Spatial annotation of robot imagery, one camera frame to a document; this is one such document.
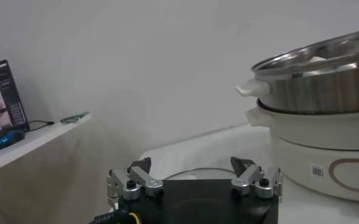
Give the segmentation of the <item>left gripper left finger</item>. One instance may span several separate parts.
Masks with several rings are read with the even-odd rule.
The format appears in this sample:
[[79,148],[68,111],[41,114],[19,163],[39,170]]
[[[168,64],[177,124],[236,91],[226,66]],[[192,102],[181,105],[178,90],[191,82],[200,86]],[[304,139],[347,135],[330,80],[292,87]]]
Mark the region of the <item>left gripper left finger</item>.
[[165,194],[162,180],[150,176],[151,158],[134,161],[126,170],[110,169],[106,177],[107,201],[112,209],[119,208],[120,199],[134,202],[144,195],[146,198],[161,199]]

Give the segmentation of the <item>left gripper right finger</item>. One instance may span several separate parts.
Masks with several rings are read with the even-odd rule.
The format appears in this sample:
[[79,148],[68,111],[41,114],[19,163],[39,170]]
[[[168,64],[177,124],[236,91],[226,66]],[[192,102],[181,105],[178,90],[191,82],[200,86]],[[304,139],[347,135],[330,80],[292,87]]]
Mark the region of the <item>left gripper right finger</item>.
[[254,193],[258,198],[282,197],[282,173],[272,166],[266,171],[251,159],[231,157],[236,178],[231,180],[231,193],[236,197]]

